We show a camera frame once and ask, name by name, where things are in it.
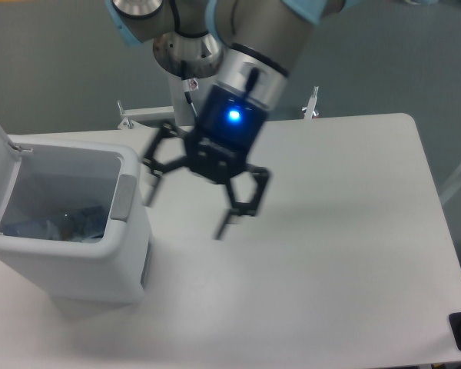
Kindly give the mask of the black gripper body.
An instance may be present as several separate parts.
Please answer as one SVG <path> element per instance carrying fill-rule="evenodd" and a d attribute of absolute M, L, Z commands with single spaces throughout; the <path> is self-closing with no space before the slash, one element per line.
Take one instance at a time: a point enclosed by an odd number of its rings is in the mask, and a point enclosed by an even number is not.
<path fill-rule="evenodd" d="M 184 139 L 187 167 L 197 175 L 223 185 L 246 171 L 250 152 L 267 112 L 247 100 L 260 76 L 253 67 L 244 91 L 234 94 L 213 85 L 194 128 Z"/>

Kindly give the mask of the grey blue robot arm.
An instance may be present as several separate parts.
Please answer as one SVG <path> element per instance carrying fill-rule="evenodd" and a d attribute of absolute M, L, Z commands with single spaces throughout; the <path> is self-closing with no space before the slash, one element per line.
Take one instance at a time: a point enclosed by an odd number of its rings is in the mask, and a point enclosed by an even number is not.
<path fill-rule="evenodd" d="M 226 188 L 233 218 L 258 214 L 270 172 L 247 162 L 313 30 L 351 1 L 108 1 L 106 8 L 129 45 L 163 42 L 169 72 L 184 85 L 213 77 L 204 103 L 189 91 L 192 129 L 160 124 L 143 162 L 157 180 L 179 168 Z"/>

